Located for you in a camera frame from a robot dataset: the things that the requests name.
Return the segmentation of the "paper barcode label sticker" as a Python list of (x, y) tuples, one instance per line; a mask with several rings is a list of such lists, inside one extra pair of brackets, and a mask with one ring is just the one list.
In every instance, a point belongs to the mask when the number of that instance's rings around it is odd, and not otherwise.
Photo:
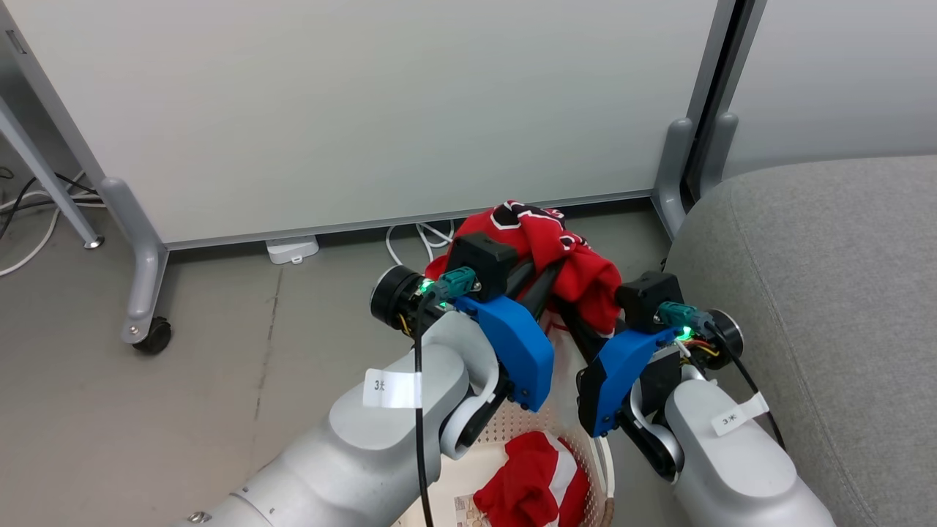
[(455, 527), (491, 527), (488, 515), (479, 510), (474, 495), (454, 497)]

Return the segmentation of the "red garment black white print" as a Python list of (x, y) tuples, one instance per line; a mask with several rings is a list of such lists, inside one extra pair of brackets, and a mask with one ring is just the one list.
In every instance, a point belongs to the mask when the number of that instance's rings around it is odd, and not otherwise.
[(622, 283), (619, 270), (612, 261), (596, 253), (586, 238), (569, 230), (564, 214), (558, 209), (506, 200), (468, 217), (448, 236), (435, 228), (429, 230), (447, 241), (481, 231), (496, 242), (514, 247), (520, 261), (532, 260), (537, 274), (549, 264), (564, 261), (553, 284), (553, 295), (573, 304), (597, 334), (613, 336), (621, 313), (615, 300), (616, 289)]

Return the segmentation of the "black caster wheel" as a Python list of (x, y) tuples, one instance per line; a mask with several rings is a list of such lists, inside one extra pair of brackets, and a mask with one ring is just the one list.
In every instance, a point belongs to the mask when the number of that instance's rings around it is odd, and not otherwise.
[(132, 347), (138, 353), (144, 356), (158, 356), (164, 351), (173, 338), (173, 327), (167, 318), (162, 316), (153, 317), (147, 336), (133, 343)]

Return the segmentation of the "grey fabric sofa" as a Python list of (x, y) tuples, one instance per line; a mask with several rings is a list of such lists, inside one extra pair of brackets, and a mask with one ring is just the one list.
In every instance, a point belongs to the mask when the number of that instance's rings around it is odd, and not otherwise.
[(665, 269), (741, 360), (837, 527), (937, 527), (937, 154), (735, 176)]

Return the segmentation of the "grey metal table leg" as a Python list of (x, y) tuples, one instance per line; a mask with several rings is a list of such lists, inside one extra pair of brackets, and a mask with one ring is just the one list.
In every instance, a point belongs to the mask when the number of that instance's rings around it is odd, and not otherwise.
[(50, 194), (51, 200), (70, 221), (73, 229), (79, 233), (85, 249), (97, 249), (103, 243), (104, 237), (98, 234), (88, 223), (86, 217), (79, 210), (79, 206), (66, 191), (66, 187), (61, 184), (61, 179), (57, 178), (51, 170), (49, 163), (44, 159), (40, 150), (21, 126), (9, 104), (2, 96), (0, 96), (0, 133), (3, 134), (9, 141), (10, 146), (17, 151), (21, 159), (27, 164), (34, 177), (37, 178), (37, 182), (42, 184), (47, 193)]

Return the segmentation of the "cream perforated laundry basket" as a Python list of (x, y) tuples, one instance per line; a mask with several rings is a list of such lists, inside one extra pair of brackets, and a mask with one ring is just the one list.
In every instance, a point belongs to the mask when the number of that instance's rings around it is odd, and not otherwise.
[(488, 527), (483, 518), (466, 518), (473, 507), (471, 495), (506, 463), (504, 447), (508, 441), (532, 431), (559, 438), (585, 471), (589, 492), (581, 527), (611, 527), (615, 494), (611, 450), (605, 438), (590, 437), (577, 416), (575, 375), (586, 366), (585, 360), (558, 313), (546, 310), (541, 316), (541, 327), (556, 353), (548, 400), (536, 413), (505, 401), (464, 457), (443, 458), (441, 477), (429, 487), (435, 527)]

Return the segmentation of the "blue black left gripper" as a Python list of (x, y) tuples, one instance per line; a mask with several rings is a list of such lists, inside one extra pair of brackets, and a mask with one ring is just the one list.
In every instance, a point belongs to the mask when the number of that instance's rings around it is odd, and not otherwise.
[[(564, 266), (565, 261), (554, 261), (537, 277), (533, 261), (521, 261), (508, 276), (505, 296), (488, 302), (469, 296), (455, 300), (456, 310), (479, 324), (496, 359), (505, 368), (513, 384), (513, 400), (533, 413), (541, 411), (548, 400), (555, 358), (553, 345), (538, 320)], [(511, 299), (518, 298), (523, 291), (521, 304)]]

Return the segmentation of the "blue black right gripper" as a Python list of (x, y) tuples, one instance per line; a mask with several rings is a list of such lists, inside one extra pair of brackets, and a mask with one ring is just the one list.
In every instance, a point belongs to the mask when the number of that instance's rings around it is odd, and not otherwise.
[(565, 307), (565, 326), (583, 359), (594, 359), (579, 378), (577, 414), (583, 430), (600, 437), (615, 427), (616, 414), (654, 354), (679, 334), (672, 329), (655, 334), (627, 329), (606, 337), (596, 333), (575, 306)]

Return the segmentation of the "small white adaptor box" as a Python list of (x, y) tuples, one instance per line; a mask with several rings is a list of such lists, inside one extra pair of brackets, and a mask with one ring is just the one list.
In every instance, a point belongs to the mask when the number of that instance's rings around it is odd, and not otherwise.
[(265, 244), (269, 259), (275, 266), (284, 266), (286, 263), (300, 264), (319, 251), (319, 243), (315, 236), (268, 239)]

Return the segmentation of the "wide white partition panel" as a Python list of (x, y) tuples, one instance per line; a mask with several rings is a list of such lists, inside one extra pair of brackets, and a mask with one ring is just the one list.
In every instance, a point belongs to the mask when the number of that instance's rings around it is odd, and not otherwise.
[(665, 196), (734, 0), (0, 0), (135, 256)]

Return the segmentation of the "red garment white stripes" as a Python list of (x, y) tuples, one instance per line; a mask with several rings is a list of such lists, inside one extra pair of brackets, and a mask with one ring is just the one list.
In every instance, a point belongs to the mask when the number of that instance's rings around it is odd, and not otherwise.
[(504, 451), (506, 463), (473, 494), (490, 527), (580, 527), (590, 487), (571, 444), (535, 430)]

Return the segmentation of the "narrow white partition panel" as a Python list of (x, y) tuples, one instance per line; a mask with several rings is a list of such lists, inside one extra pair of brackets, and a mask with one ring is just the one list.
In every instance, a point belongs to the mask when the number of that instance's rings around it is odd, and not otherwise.
[(775, 166), (937, 154), (937, 0), (746, 0), (695, 197)]

